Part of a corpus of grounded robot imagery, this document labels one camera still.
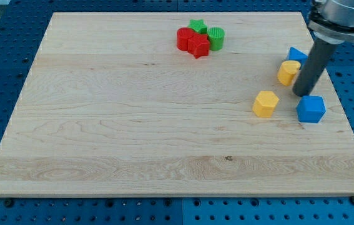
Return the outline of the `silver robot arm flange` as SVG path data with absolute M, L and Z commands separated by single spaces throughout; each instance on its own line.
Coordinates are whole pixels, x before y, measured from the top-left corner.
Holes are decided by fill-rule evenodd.
M 307 26 L 329 44 L 354 44 L 354 0 L 312 1 Z

